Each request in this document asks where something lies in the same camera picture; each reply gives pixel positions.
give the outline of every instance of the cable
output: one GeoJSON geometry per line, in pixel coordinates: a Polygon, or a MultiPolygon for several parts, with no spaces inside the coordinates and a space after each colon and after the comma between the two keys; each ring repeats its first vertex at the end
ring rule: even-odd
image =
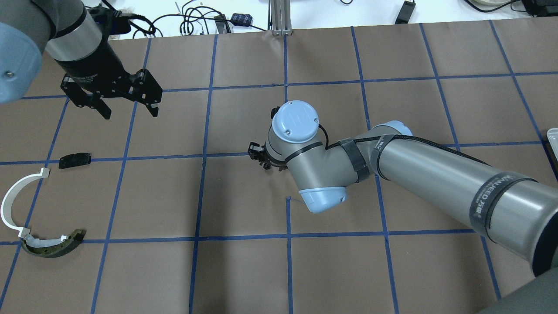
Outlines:
{"type": "Polygon", "coordinates": [[[465,1],[468,5],[470,5],[473,9],[475,9],[475,10],[477,10],[477,11],[479,11],[479,12],[490,13],[490,12],[494,12],[494,11],[496,11],[496,10],[499,10],[499,9],[505,7],[505,6],[509,6],[509,5],[512,4],[512,3],[516,3],[516,2],[518,2],[518,1],[520,1],[520,0],[510,0],[509,2],[506,2],[506,3],[504,3],[503,5],[501,5],[501,6],[499,6],[499,7],[496,7],[496,8],[494,8],[494,9],[490,9],[490,10],[481,9],[481,8],[477,7],[476,5],[474,5],[470,0],[464,0],[464,1],[465,1]]]}
{"type": "MultiPolygon", "coordinates": [[[[381,136],[365,137],[365,138],[363,138],[363,139],[354,139],[354,142],[355,142],[355,143],[361,143],[361,142],[377,141],[377,140],[380,139],[380,137],[381,137],[381,136]]],[[[455,155],[457,155],[457,156],[465,157],[465,158],[467,158],[467,159],[476,161],[477,163],[481,163],[481,164],[484,164],[484,165],[489,165],[489,164],[485,163],[484,161],[479,160],[479,159],[477,159],[477,158],[475,158],[475,157],[469,156],[469,155],[467,155],[467,154],[464,154],[464,153],[462,153],[462,152],[460,152],[460,151],[457,151],[457,150],[453,150],[453,149],[451,149],[451,148],[447,148],[446,146],[440,145],[440,144],[438,144],[438,143],[436,143],[436,142],[432,142],[432,141],[423,139],[423,138],[421,138],[421,137],[408,136],[408,135],[396,135],[396,136],[393,137],[393,139],[418,141],[418,142],[424,143],[424,144],[426,144],[426,145],[430,145],[430,146],[432,146],[432,147],[436,147],[436,148],[439,148],[439,149],[441,149],[441,150],[445,150],[445,151],[447,151],[447,152],[449,152],[449,153],[452,153],[452,154],[455,154],[455,155]]],[[[326,150],[335,148],[335,147],[337,147],[337,146],[340,146],[339,142],[334,143],[334,144],[331,144],[330,146],[326,146],[326,150]]]]}
{"type": "Polygon", "coordinates": [[[318,124],[318,127],[324,132],[325,135],[325,147],[329,146],[329,136],[328,136],[328,132],[325,130],[325,128],[321,125],[318,124]]]}

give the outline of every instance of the velcro strap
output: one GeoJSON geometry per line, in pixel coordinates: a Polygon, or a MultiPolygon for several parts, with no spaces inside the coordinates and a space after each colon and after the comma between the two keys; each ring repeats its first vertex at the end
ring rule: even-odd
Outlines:
{"type": "Polygon", "coordinates": [[[473,230],[490,239],[488,229],[494,207],[510,187],[527,180],[535,181],[523,174],[509,171],[500,172],[488,179],[477,191],[469,209],[469,221],[473,230]]]}
{"type": "Polygon", "coordinates": [[[395,137],[395,134],[384,134],[384,135],[382,135],[382,137],[380,137],[380,139],[376,143],[376,146],[374,147],[374,149],[370,153],[370,163],[373,167],[372,170],[374,171],[374,173],[376,173],[377,175],[379,175],[380,177],[382,177],[383,179],[388,180],[388,181],[389,181],[389,179],[384,177],[384,175],[380,171],[380,155],[382,155],[382,152],[383,152],[384,148],[386,148],[387,144],[389,142],[391,142],[394,137],[395,137]]]}
{"type": "Polygon", "coordinates": [[[339,145],[341,145],[347,156],[349,156],[350,163],[353,165],[353,169],[358,176],[357,183],[368,178],[370,176],[370,170],[368,169],[366,160],[364,160],[364,157],[362,157],[358,149],[357,143],[355,143],[353,139],[344,139],[339,141],[339,145]]]}

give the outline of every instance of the ur robot arm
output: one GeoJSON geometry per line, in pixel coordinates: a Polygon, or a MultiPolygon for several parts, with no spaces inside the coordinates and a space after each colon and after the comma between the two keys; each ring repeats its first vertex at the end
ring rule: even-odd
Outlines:
{"type": "MultiPolygon", "coordinates": [[[[308,103],[287,102],[272,111],[265,145],[252,142],[248,153],[265,169],[289,169],[313,213],[344,202],[345,187],[370,175],[397,183],[529,261],[535,276],[549,273],[541,277],[547,286],[555,283],[551,300],[537,301],[543,297],[537,285],[518,293],[540,306],[550,302],[550,312],[558,311],[558,190],[413,137],[398,121],[329,147],[317,135],[318,127],[318,113],[308,103]]],[[[520,296],[501,304],[517,306],[526,300],[520,296]]]]}
{"type": "Polygon", "coordinates": [[[162,88],[147,69],[126,72],[108,43],[130,32],[130,18],[81,0],[0,0],[0,103],[25,95],[46,50],[66,71],[60,87],[77,107],[109,119],[102,98],[124,97],[156,117],[162,88]]]}

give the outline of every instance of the black plastic part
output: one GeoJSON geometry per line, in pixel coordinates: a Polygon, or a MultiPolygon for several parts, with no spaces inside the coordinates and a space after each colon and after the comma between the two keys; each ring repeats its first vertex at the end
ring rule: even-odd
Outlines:
{"type": "Polygon", "coordinates": [[[401,10],[399,11],[399,15],[397,16],[397,19],[395,20],[395,24],[407,24],[409,23],[409,20],[411,19],[411,15],[413,14],[413,11],[415,10],[415,1],[413,0],[413,2],[411,1],[405,1],[403,3],[403,6],[401,7],[401,10]]]}
{"type": "Polygon", "coordinates": [[[538,238],[533,254],[533,274],[542,275],[552,266],[552,259],[558,250],[558,213],[550,219],[538,238]]]}
{"type": "Polygon", "coordinates": [[[521,2],[530,15],[558,16],[558,0],[521,0],[521,2]]]}
{"type": "Polygon", "coordinates": [[[91,163],[91,153],[76,153],[60,158],[59,169],[85,166],[91,163]]]}
{"type": "Polygon", "coordinates": [[[71,235],[70,238],[66,241],[62,242],[61,244],[55,246],[49,246],[47,248],[33,248],[32,246],[28,246],[25,240],[21,240],[21,248],[31,255],[42,257],[42,258],[57,258],[63,255],[68,254],[69,252],[73,251],[78,245],[81,244],[83,241],[83,237],[85,236],[85,231],[81,229],[76,229],[71,235]]]}
{"type": "Polygon", "coordinates": [[[233,13],[232,17],[230,17],[230,22],[234,26],[248,27],[252,25],[253,20],[254,18],[250,14],[233,13]]]}

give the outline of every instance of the light blue joint cap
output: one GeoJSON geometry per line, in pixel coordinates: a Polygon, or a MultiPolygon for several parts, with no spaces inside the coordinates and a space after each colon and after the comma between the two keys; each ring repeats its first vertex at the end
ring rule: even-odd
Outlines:
{"type": "Polygon", "coordinates": [[[271,126],[281,140],[301,144],[313,139],[318,132],[318,113],[304,101],[285,103],[273,117],[271,126]]]}
{"type": "Polygon", "coordinates": [[[23,32],[0,23],[0,103],[25,96],[41,70],[41,52],[23,32]]]}
{"type": "Polygon", "coordinates": [[[347,199],[347,189],[344,187],[306,189],[299,193],[308,209],[313,213],[321,213],[347,199]]]}

